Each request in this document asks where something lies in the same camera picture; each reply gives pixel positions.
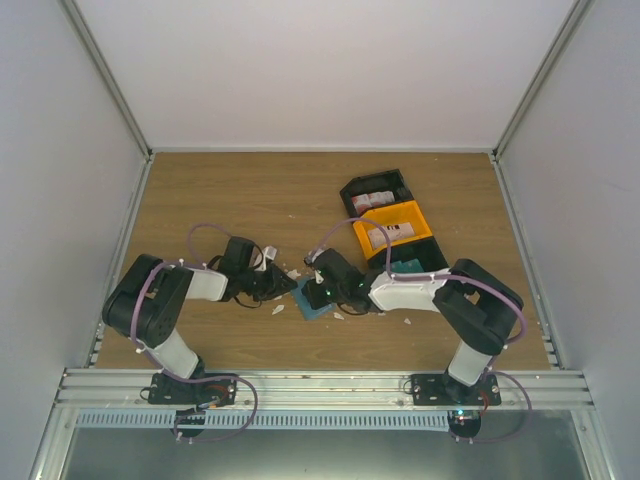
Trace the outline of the teal credit card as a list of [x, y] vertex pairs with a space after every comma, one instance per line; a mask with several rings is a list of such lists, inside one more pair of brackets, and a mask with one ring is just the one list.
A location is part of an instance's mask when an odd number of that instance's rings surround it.
[[400, 274], [418, 274], [423, 273], [424, 268], [418, 259], [406, 261], [395, 261], [391, 263], [391, 271]]

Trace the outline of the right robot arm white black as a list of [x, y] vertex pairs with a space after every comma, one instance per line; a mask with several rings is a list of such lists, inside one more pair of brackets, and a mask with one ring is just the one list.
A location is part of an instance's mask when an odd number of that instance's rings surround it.
[[441, 381], [444, 396], [456, 405], [479, 394], [483, 375], [526, 330], [522, 299], [470, 259], [433, 272], [397, 273], [387, 265], [363, 273], [336, 250], [316, 249], [305, 263], [314, 278], [302, 293], [313, 309], [334, 304], [353, 315], [440, 314], [460, 338]]

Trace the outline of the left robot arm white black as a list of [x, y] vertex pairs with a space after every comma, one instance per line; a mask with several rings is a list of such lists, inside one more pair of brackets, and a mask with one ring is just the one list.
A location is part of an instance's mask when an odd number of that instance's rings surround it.
[[232, 236], [223, 254], [202, 267], [169, 263], [140, 255], [102, 308], [102, 321], [128, 338], [172, 379], [171, 391], [185, 404], [203, 398], [203, 362], [177, 331], [188, 300], [240, 301], [246, 295], [259, 307], [292, 292], [296, 282], [275, 263], [277, 250], [259, 249], [249, 239]]

